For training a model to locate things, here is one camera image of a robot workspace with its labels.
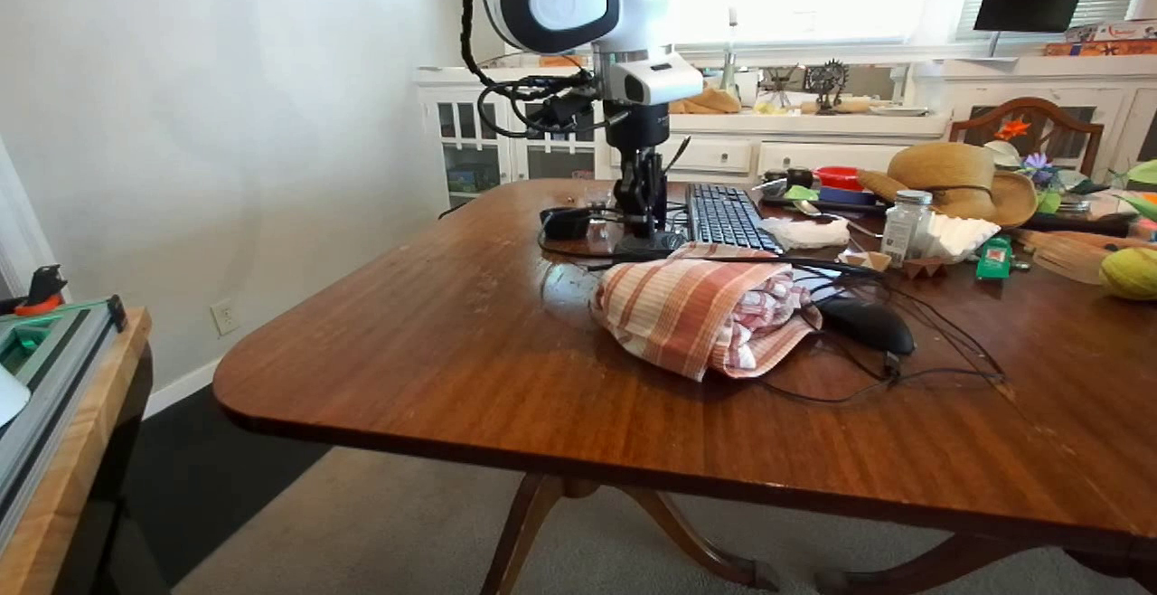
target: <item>striped towel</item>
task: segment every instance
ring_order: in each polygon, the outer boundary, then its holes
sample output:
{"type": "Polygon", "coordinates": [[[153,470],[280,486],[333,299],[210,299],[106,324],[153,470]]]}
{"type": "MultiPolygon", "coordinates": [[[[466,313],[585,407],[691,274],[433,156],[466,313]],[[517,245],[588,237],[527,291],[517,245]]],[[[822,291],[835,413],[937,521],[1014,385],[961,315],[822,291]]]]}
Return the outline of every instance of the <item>striped towel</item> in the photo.
{"type": "Polygon", "coordinates": [[[791,280],[790,265],[701,260],[712,256],[773,257],[687,243],[664,260],[612,266],[591,303],[595,318],[631,354],[693,381],[708,367],[732,379],[760,376],[819,328],[819,310],[791,280]]]}

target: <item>spoon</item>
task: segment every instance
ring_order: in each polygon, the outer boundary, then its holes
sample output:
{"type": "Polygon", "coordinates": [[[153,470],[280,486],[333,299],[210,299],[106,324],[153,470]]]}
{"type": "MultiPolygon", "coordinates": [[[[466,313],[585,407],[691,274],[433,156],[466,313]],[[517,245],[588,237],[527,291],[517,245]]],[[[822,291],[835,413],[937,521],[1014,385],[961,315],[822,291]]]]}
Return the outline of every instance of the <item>spoon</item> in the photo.
{"type": "Polygon", "coordinates": [[[868,229],[864,229],[860,225],[856,225],[855,221],[848,220],[847,216],[833,215],[831,213],[824,213],[824,212],[819,211],[818,208],[816,208],[816,205],[811,204],[810,200],[797,200],[797,203],[795,203],[795,206],[799,210],[799,213],[803,213],[806,216],[838,216],[838,219],[847,221],[848,227],[852,227],[853,229],[856,229],[856,232],[860,232],[861,234],[863,234],[865,236],[876,237],[877,240],[879,240],[880,237],[884,237],[882,234],[876,234],[876,233],[869,232],[868,229]]]}

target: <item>glass jar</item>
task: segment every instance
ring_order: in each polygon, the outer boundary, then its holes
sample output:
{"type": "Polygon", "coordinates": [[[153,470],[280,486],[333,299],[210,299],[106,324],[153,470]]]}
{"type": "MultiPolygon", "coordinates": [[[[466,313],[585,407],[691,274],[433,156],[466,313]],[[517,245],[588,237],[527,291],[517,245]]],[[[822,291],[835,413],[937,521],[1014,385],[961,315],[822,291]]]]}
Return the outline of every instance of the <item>glass jar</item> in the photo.
{"type": "Polygon", "coordinates": [[[879,251],[892,257],[892,266],[900,266],[908,258],[920,258],[927,248],[930,204],[930,192],[897,191],[896,206],[887,210],[884,237],[879,243],[879,251]]]}

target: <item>wooden chair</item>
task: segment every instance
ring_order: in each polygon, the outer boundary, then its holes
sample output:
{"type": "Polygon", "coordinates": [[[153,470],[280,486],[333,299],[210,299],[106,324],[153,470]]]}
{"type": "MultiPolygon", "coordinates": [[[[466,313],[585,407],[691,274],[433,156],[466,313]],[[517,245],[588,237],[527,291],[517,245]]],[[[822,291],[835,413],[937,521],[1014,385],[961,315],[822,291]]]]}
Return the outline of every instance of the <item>wooden chair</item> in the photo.
{"type": "Polygon", "coordinates": [[[1015,101],[997,105],[971,120],[955,122],[949,130],[948,140],[959,141],[963,138],[966,142],[982,146],[996,140],[997,133],[1009,122],[1017,120],[1025,122],[1027,130],[1019,137],[1008,139],[1008,142],[1012,142],[1020,155],[1044,150],[1048,159],[1066,159],[1070,157],[1066,153],[1079,150],[1083,145],[1084,155],[1079,170],[1086,176],[1092,174],[1105,126],[1077,120],[1059,105],[1041,97],[1016,97],[1015,101]]]}

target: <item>white wall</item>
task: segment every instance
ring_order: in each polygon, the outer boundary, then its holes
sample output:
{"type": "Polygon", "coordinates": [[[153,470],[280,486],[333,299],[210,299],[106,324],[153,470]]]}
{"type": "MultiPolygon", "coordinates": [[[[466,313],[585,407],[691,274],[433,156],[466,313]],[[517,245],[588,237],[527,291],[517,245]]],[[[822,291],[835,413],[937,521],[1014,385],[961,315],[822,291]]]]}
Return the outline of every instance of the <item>white wall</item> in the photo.
{"type": "Polygon", "coordinates": [[[0,137],[74,298],[153,311],[157,387],[433,221],[411,79],[459,5],[0,0],[0,137]]]}

